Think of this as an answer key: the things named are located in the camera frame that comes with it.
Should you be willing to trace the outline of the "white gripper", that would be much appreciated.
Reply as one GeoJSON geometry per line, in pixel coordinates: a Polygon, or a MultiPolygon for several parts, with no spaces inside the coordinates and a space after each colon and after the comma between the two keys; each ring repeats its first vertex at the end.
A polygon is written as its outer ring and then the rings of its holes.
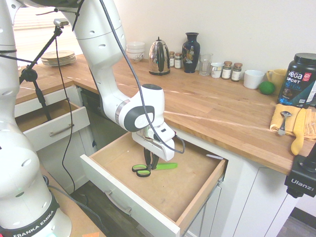
{"type": "Polygon", "coordinates": [[[136,132],[132,132],[132,138],[144,147],[144,157],[148,170],[155,170],[157,168],[159,158],[164,161],[170,161],[175,155],[175,152],[166,145],[156,140],[145,139],[136,132]]]}

